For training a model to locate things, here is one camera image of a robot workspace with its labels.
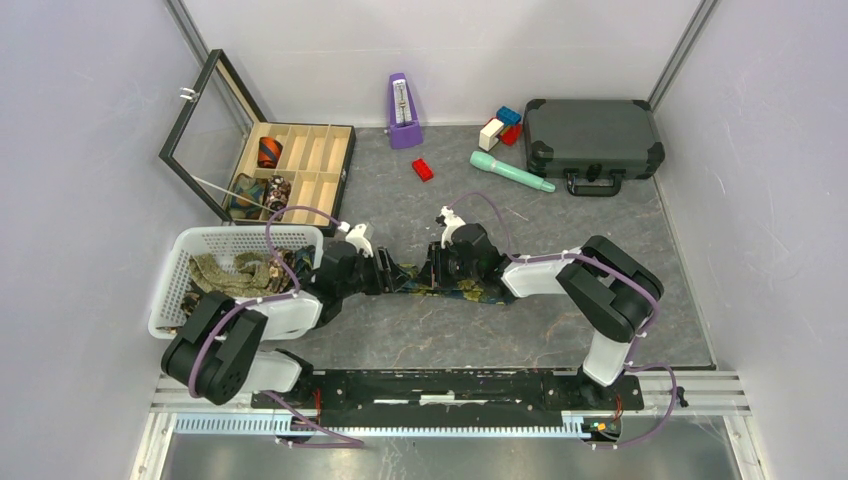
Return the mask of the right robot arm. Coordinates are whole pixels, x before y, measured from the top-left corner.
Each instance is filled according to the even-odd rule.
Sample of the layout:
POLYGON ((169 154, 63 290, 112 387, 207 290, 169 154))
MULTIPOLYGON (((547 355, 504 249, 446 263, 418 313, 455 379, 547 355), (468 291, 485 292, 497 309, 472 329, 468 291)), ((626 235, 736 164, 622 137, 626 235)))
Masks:
POLYGON ((567 295, 594 329, 577 382, 580 400, 602 408, 618 393, 637 337, 658 312, 659 278, 610 239, 540 256, 502 253, 480 224, 456 227, 433 242, 422 268, 425 284, 446 289, 465 281, 497 300, 567 295))

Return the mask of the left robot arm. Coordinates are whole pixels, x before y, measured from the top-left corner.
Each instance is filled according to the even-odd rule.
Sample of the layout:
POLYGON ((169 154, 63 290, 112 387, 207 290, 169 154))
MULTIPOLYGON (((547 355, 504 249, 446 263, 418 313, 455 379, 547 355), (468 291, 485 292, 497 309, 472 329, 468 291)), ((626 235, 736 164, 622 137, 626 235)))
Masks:
POLYGON ((302 407, 314 394, 303 362, 282 351, 263 352, 261 343, 322 327, 346 298, 395 293, 409 279, 385 248, 367 254, 351 243, 333 242, 298 289, 243 302, 219 291, 205 294, 166 347, 161 370, 191 397, 214 405, 244 389, 271 389, 288 406, 302 407))

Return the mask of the navy yellow floral tie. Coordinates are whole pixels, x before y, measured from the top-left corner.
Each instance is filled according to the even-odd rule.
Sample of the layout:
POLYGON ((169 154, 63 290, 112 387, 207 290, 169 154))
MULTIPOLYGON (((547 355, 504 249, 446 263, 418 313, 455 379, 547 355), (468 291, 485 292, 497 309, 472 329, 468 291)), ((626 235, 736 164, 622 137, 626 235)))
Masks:
POLYGON ((396 294, 407 294, 421 297, 448 298, 465 300, 473 303, 489 305, 510 305, 516 298, 509 292, 491 293, 473 280, 463 280, 457 287, 433 287, 427 275, 421 276, 421 269, 413 264, 400 264, 400 269, 410 277, 396 294))

